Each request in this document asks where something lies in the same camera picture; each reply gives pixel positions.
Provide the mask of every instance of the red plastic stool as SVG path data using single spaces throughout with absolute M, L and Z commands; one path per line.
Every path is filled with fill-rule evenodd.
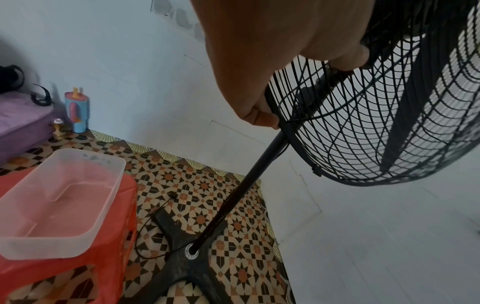
M 0 177 L 0 197 L 21 181 L 33 168 Z M 129 248 L 124 250 L 125 236 L 132 231 Z M 83 265 L 95 266 L 99 295 L 91 302 L 115 304 L 123 290 L 123 279 L 128 256 L 137 231 L 137 183 L 124 175 L 118 193 L 105 217 L 91 247 L 72 258 L 12 261 L 0 256 L 0 303 L 14 290 L 75 269 Z

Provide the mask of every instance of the fan guard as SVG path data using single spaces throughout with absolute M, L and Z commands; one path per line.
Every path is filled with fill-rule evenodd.
M 478 2 L 378 3 L 363 40 L 368 69 L 339 72 L 298 56 L 274 74 L 267 94 L 282 131 L 314 173 L 349 185 L 424 178 L 480 141 Z M 319 87 L 325 78 L 334 84 Z M 402 130 L 399 121 L 409 119 L 412 126 Z

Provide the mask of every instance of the white wall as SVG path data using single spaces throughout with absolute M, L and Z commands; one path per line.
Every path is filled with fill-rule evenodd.
M 370 188 L 289 160 L 273 164 L 262 188 L 297 303 L 480 302 L 480 149 L 425 180 Z M 303 195 L 269 174 L 282 170 L 305 181 Z M 322 213 L 305 210 L 309 198 Z
M 151 4 L 5 1 L 0 65 L 22 66 L 29 84 L 47 87 L 57 99 L 82 87 L 94 130 L 193 160 L 201 150 L 205 164 L 245 174 L 275 131 L 235 116 L 216 86 L 204 44 L 150 12 Z M 203 138 L 218 134 L 212 121 L 225 135 L 210 141 L 215 147 L 232 142 L 232 130 L 239 134 L 238 155 L 222 155 L 221 163 L 205 157 Z

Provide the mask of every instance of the black bag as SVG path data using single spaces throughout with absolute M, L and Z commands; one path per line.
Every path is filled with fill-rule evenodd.
M 19 74 L 21 74 L 21 82 L 16 84 L 19 81 Z M 11 65 L 8 67 L 0 66 L 0 94 L 16 91 L 20 89 L 24 85 L 25 81 L 25 74 L 23 70 L 15 65 Z

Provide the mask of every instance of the hand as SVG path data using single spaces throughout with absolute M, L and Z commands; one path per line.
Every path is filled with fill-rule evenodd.
M 226 101 L 243 120 L 278 128 L 264 97 L 276 70 L 297 55 L 339 70 L 362 66 L 360 45 L 375 0 L 192 0 Z

